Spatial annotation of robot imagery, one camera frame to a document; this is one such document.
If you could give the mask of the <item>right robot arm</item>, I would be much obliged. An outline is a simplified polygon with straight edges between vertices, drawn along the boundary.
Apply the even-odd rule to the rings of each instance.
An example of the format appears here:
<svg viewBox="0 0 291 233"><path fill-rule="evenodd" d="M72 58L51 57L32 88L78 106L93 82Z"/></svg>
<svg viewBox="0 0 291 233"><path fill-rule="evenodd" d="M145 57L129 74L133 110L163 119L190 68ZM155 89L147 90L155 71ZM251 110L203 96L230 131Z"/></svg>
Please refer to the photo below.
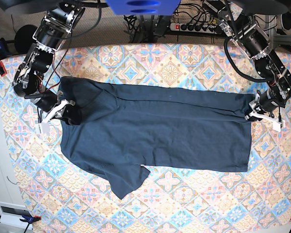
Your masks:
<svg viewBox="0 0 291 233"><path fill-rule="evenodd" d="M75 105L72 100L60 100L61 92L53 93L43 85L44 74L54 66L55 52L65 40L71 39L73 29L82 17L85 7L77 0L0 0L0 8L10 14L33 14L42 11L46 15L33 33L23 63L18 67L13 80L15 93L40 108L47 116L36 125L39 133L50 131L49 121L64 119L76 122L69 116Z"/></svg>

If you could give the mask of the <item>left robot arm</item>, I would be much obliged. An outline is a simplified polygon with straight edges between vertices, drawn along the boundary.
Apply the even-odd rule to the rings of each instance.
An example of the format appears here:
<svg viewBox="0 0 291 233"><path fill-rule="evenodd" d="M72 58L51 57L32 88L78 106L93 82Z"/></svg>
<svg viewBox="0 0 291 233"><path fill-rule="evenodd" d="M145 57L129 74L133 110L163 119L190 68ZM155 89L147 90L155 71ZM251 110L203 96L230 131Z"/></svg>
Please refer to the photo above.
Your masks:
<svg viewBox="0 0 291 233"><path fill-rule="evenodd" d="M281 115L274 116L275 109L284 109L287 100L291 98L291 73L271 47L271 41L260 28L254 16L239 15L233 17L230 4L217 10L218 25L227 35L224 51L233 69L243 78L254 83L267 83L268 90L264 93L257 91L245 119L249 121L267 120L272 123L273 130L280 132L285 127ZM233 62L227 44L232 41L254 62L260 78L253 78L241 72Z"/></svg>

